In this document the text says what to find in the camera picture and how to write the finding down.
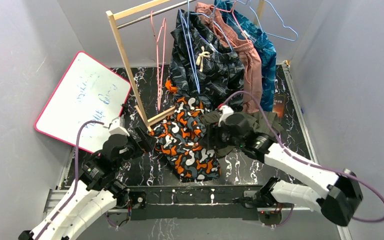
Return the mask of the orange camouflage shorts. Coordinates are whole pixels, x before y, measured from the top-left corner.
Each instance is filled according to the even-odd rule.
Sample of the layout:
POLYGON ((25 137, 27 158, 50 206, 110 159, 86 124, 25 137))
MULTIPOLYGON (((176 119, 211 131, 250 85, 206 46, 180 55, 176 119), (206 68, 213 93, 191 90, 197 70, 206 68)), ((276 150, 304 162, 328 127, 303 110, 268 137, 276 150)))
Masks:
POLYGON ((207 111, 199 99, 180 97, 175 101, 174 113, 149 132, 156 138, 156 152, 168 160, 181 180, 203 182, 221 175, 215 151, 200 143, 206 133, 200 116, 207 111))

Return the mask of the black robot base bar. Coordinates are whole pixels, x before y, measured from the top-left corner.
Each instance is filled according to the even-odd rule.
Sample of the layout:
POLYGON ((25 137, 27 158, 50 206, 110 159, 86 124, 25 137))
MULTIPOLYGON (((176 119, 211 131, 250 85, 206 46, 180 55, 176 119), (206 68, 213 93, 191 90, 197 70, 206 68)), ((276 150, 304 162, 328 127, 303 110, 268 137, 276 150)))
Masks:
POLYGON ((135 186, 132 219, 242 219, 280 224, 282 205, 258 196, 260 185, 135 186))

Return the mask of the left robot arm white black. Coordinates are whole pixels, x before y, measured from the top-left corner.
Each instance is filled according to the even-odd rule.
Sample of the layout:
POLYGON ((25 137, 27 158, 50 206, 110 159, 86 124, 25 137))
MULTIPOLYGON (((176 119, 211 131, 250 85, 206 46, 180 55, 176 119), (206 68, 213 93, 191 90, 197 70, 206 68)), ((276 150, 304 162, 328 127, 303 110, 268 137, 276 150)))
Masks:
POLYGON ((45 219, 32 230, 24 230, 20 240, 75 240, 110 209, 132 205, 130 188, 116 179, 123 162, 151 152, 156 139, 140 127, 134 139, 124 127, 110 131, 102 148, 94 152, 76 173, 69 190, 45 219))

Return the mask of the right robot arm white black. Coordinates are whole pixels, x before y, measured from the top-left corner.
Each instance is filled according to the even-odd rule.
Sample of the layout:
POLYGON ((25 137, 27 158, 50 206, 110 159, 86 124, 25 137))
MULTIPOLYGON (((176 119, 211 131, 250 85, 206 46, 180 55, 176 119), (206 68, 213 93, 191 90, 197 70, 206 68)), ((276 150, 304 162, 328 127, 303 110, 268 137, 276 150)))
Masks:
POLYGON ((290 183, 276 177, 244 200, 255 206, 275 207, 278 203, 307 207, 322 214, 331 223, 346 227, 363 200, 356 175, 347 169, 326 170, 290 151, 277 140, 277 132, 267 123, 255 128, 244 114, 220 113, 205 123, 204 145, 215 150, 239 148, 247 157, 274 167, 296 178, 290 183))

